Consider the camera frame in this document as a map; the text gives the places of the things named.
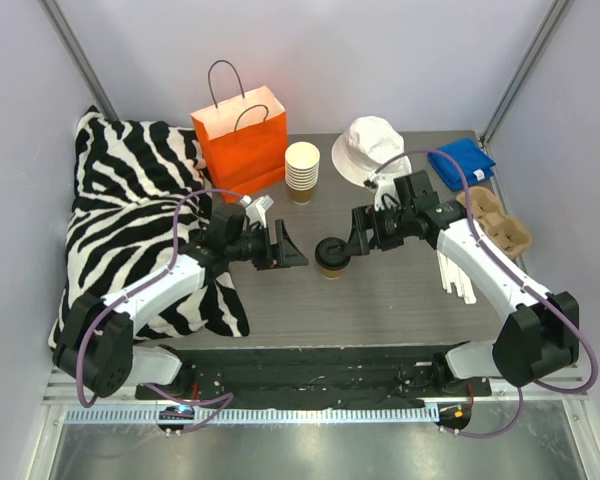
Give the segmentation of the black plastic cup lid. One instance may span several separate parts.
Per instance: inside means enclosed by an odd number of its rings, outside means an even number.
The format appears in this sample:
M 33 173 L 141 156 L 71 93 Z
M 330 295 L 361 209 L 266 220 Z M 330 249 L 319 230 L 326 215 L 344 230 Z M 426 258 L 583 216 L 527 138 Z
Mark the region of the black plastic cup lid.
M 315 247 L 314 256 L 318 265 L 328 270 L 345 268 L 351 259 L 346 252 L 346 242 L 337 237 L 327 237 Z

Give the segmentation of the brown paper coffee cup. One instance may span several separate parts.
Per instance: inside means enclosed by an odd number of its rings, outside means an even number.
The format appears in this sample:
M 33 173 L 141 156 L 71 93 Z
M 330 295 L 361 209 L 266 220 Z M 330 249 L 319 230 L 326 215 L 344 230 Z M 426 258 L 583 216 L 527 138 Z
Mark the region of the brown paper coffee cup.
M 339 278 L 345 271 L 347 267 L 347 263 L 338 263 L 338 264 L 318 264 L 319 270 L 324 278 L 326 279 L 337 279 Z

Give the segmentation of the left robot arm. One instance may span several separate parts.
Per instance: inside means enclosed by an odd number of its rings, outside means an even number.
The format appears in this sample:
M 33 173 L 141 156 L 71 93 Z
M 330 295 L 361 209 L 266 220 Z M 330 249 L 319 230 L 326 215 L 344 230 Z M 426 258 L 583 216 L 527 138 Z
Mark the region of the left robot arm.
M 53 354 L 54 364 L 75 379 L 80 403 L 91 406 L 87 391 L 106 398 L 124 386 L 140 385 L 157 385 L 173 399 L 185 397 L 193 375 L 183 368 L 181 358 L 169 348 L 137 346 L 134 337 L 159 313 L 210 285 L 235 261 L 249 261 L 258 270 L 308 263 L 283 221 L 268 228 L 264 214 L 258 214 L 249 222 L 245 209 L 231 204 L 214 211 L 198 238 L 180 247 L 166 266 L 119 292 L 81 295 Z

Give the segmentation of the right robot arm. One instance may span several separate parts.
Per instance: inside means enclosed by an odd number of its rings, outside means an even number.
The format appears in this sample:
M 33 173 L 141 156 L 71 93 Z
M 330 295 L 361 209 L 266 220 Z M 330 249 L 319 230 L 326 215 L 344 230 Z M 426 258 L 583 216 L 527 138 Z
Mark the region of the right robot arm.
M 348 258 L 391 250 L 416 237 L 453 262 L 489 300 L 503 322 L 492 342 L 469 341 L 431 371 L 437 391 L 452 395 L 468 378 L 496 376 L 515 387 L 537 382 L 579 358 L 579 305 L 525 275 L 481 231 L 456 200 L 443 202 L 426 172 L 393 181 L 397 203 L 356 207 L 342 251 Z

